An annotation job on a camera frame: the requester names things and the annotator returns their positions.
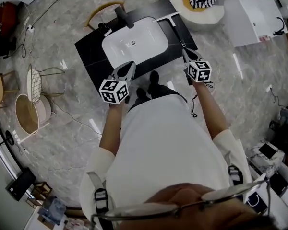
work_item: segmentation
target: black countertop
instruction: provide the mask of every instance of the black countertop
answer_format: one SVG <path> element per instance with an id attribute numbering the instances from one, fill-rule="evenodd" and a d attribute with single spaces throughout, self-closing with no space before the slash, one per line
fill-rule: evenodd
<path id="1" fill-rule="evenodd" d="M 148 6 L 133 10 L 128 14 L 132 22 L 136 22 L 145 17 L 158 19 L 165 15 L 175 13 L 176 10 L 169 0 L 161 0 L 151 3 Z M 191 34 L 179 15 L 173 17 L 176 28 L 180 30 L 187 48 L 197 50 L 197 46 L 193 41 Z M 182 56 L 182 46 L 172 29 L 168 20 L 158 22 L 164 34 L 168 39 L 168 48 L 162 54 L 148 59 L 137 65 L 134 78 L 138 78 L 170 61 Z M 107 23 L 113 32 L 123 28 L 123 25 L 117 18 Z M 75 43 L 80 58 L 91 77 L 93 84 L 98 90 L 102 81 L 107 79 L 114 70 L 111 66 L 101 43 L 105 37 L 98 30 L 92 31 L 90 34 Z"/>

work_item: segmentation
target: white shirt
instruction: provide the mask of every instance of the white shirt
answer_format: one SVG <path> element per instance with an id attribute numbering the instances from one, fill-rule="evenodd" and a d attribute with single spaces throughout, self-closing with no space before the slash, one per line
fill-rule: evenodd
<path id="1" fill-rule="evenodd" d="M 229 130 L 214 140 L 189 114 L 178 95 L 153 99 L 125 117 L 116 157 L 103 148 L 92 151 L 86 172 L 107 182 L 115 207 L 140 204 L 159 190 L 178 183 L 202 184 L 215 190 L 229 187 L 224 155 L 251 181 L 242 145 Z M 87 174 L 80 186 L 80 203 L 90 219 L 95 212 L 94 185 Z"/>

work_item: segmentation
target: black and white cube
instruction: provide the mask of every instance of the black and white cube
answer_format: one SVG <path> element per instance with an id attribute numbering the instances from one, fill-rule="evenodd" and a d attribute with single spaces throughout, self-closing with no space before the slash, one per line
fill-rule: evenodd
<path id="1" fill-rule="evenodd" d="M 211 66 L 208 61 L 193 61 L 189 62 L 188 75 L 195 82 L 210 81 Z"/>
<path id="2" fill-rule="evenodd" d="M 119 104 L 129 95 L 127 82 L 105 79 L 99 88 L 99 93 L 104 102 Z"/>

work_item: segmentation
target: sleeve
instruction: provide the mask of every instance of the sleeve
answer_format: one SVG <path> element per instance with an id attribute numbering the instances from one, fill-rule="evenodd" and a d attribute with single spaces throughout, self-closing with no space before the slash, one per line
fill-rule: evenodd
<path id="1" fill-rule="evenodd" d="M 86 174 L 87 172 L 94 171 L 102 181 L 105 179 L 105 174 L 108 169 L 112 165 L 115 156 L 112 152 L 97 147 L 94 148 L 91 157 L 88 160 L 81 184 L 79 189 L 79 199 L 83 213 L 90 220 L 91 215 L 95 212 L 95 208 L 93 208 L 93 192 L 95 191 L 95 187 L 90 179 L 90 177 Z"/>
<path id="2" fill-rule="evenodd" d="M 214 139 L 213 143 L 223 156 L 230 152 L 231 163 L 237 166 L 243 174 L 243 182 L 252 182 L 250 169 L 246 155 L 240 140 L 236 140 L 229 129 L 222 131 Z"/>

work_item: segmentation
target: glasses frame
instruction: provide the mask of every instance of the glasses frame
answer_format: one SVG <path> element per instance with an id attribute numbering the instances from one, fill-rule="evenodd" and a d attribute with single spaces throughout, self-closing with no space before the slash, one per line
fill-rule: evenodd
<path id="1" fill-rule="evenodd" d="M 124 220 L 146 220 L 146 219 L 155 219 L 155 218 L 162 218 L 162 217 L 167 217 L 170 215 L 174 215 L 176 217 L 179 216 L 180 212 L 186 208 L 192 207 L 192 206 L 196 206 L 196 205 L 201 205 L 202 208 L 201 210 L 204 210 L 205 208 L 212 206 L 213 204 L 218 204 L 218 203 L 222 203 L 231 199 L 234 199 L 240 195 L 243 195 L 253 189 L 259 188 L 264 182 L 267 182 L 267 193 L 268 193 L 268 216 L 270 215 L 270 207 L 271 207 L 271 194 L 270 194 L 270 180 L 263 180 L 263 181 L 259 181 L 257 182 L 256 185 L 254 185 L 252 188 L 249 189 L 245 189 L 239 193 L 230 195 L 230 196 L 226 196 L 224 198 L 220 198 L 220 199 L 216 199 L 216 200 L 202 200 L 202 201 L 198 201 L 195 203 L 190 203 L 190 204 L 186 204 L 183 206 L 177 206 L 177 208 L 173 209 L 173 210 L 169 210 L 167 212 L 162 212 L 162 213 L 153 213 L 151 215 L 145 215 L 145 216 L 106 216 L 105 214 L 107 213 L 102 213 L 102 214 L 93 214 L 91 216 L 91 222 L 94 222 L 94 218 L 102 218 L 108 221 L 124 221 Z"/>

